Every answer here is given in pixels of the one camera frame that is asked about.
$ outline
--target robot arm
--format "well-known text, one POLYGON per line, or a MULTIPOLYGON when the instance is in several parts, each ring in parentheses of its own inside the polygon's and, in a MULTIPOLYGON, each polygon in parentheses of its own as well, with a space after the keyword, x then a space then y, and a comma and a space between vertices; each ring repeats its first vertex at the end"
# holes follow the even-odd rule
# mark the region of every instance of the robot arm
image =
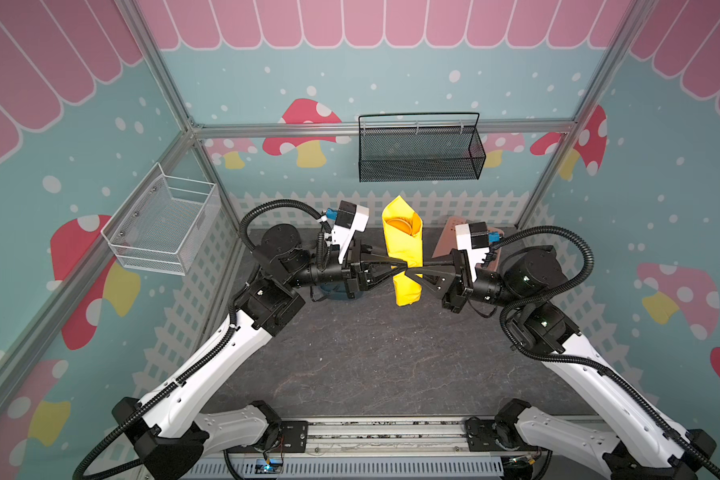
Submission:
MULTIPOLYGON (((310 210, 327 228, 326 217, 310 210)), ((553 294, 583 280, 578 280, 582 274, 573 280, 562 274, 554 249, 522 250, 520 253, 524 255, 503 275, 479 269, 475 265, 490 262, 496 245, 500 247, 526 234, 520 232, 511 238, 499 239, 489 236, 484 224, 472 224, 462 226, 457 232, 460 250, 427 260, 423 267, 408 268, 403 260, 373 254, 370 246, 354 241, 355 231, 365 229, 366 210, 342 202, 338 215, 342 216, 341 225, 333 228, 330 240, 338 248, 320 259, 302 248, 301 237, 294 226, 277 225, 269 229, 262 245, 252 249, 263 274, 251 278, 250 285, 246 284, 235 299, 234 307, 230 308, 234 318, 227 317, 185 365, 157 389, 141 399, 124 398, 118 403, 113 414, 119 426, 86 457, 74 478, 106 478, 138 465, 125 464, 101 474, 83 475, 93 459, 121 433, 134 444, 138 462, 143 462, 159 480, 178 479, 201 456, 230 447, 254 446, 260 452, 267 452, 282 438, 283 426, 264 402, 254 402, 234 412, 204 415, 200 410, 206 401, 304 306, 305 301, 295 288, 343 283, 347 296, 354 298, 356 292, 372 290, 403 270, 406 276, 440 298, 442 307, 451 312, 460 312, 470 300, 506 306, 500 323, 502 328, 506 327, 505 333, 514 348, 542 360, 614 430, 589 430, 548 416, 526 402, 513 400, 502 408, 492 425, 491 435, 500 446, 512 449, 525 444, 547 448, 608 478, 691 479, 701 466, 714 467, 708 460, 715 448, 709 436, 701 430, 686 430, 651 408, 640 396, 641 402, 636 401, 624 390, 624 385, 629 384, 616 374, 604 375, 610 366, 581 335, 575 323, 548 302, 553 294), (513 313, 508 319, 506 312, 509 311, 513 313), (558 362, 558 358, 563 358, 555 357, 559 355, 596 363, 586 366, 558 362), (665 426, 659 425, 646 408, 660 416, 665 426), (667 425, 683 440, 687 438, 687 444, 699 455, 690 455, 688 447, 682 447, 677 438, 667 435, 667 425)), ((242 220, 241 231, 250 222, 248 217, 242 220)), ((247 245, 251 243, 245 232, 241 237, 248 240, 247 245)), ((322 238, 320 234, 318 252, 322 238)), ((478 434, 477 429, 470 429, 469 421, 466 427, 468 436, 478 434)))

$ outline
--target marble-textured floor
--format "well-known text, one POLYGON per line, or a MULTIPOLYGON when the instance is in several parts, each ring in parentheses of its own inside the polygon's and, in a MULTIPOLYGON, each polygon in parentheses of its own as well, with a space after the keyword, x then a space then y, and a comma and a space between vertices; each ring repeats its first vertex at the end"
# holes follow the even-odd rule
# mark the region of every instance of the marble-textured floor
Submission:
MULTIPOLYGON (((252 230, 251 237, 258 240, 263 231, 252 230)), ((432 256, 441 231, 425 228, 425 258, 432 256)), ((313 242, 314 232, 302 230, 306 243, 313 242)), ((386 253, 381 229, 359 236, 386 253)), ((235 290, 252 265, 246 252, 235 290)), ((353 301, 313 303, 308 289, 301 294, 305 307, 242 364, 204 412, 265 400, 284 417, 493 415, 517 397, 552 414, 593 413, 550 370, 510 350, 498 314, 486 320, 468 307, 453 314, 426 291, 419 302, 398 307, 392 282, 353 301)))

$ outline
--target black wire basket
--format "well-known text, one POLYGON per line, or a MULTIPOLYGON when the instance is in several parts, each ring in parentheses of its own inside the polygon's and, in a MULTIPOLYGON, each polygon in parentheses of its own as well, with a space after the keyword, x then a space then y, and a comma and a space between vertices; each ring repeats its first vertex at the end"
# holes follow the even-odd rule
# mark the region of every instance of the black wire basket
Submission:
POLYGON ((360 181, 480 178, 485 149, 479 119, 475 112, 360 115, 360 181))

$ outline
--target orange disc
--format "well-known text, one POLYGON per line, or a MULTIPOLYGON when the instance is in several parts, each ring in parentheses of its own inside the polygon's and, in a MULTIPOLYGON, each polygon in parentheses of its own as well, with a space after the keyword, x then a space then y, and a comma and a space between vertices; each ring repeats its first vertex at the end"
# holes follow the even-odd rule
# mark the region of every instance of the orange disc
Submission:
POLYGON ((400 230, 404 234, 407 234, 407 235, 413 234, 413 226, 405 218, 391 218, 391 219, 387 220, 387 224, 400 230))

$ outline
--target yellow napkin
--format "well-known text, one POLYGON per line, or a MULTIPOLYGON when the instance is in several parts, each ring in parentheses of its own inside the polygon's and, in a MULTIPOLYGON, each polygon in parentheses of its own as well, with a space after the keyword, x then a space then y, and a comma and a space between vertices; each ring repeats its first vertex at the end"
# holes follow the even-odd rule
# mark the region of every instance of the yellow napkin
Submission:
MULTIPOLYGON (((405 260, 408 266, 423 266, 422 218, 402 197, 397 197, 384 208, 382 220, 387 255, 405 260)), ((399 306, 418 302, 422 297, 422 286, 405 273, 395 275, 392 281, 399 306)))

